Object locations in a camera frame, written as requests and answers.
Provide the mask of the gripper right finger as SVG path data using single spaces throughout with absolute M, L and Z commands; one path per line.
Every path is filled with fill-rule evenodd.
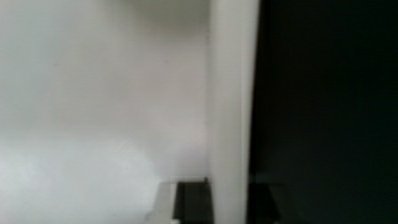
M 248 224 L 294 224 L 297 212 L 287 187 L 281 184 L 249 185 Z

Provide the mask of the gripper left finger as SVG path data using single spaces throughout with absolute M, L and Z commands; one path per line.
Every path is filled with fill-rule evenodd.
M 212 189 L 207 181 L 160 184 L 155 224 L 212 224 Z

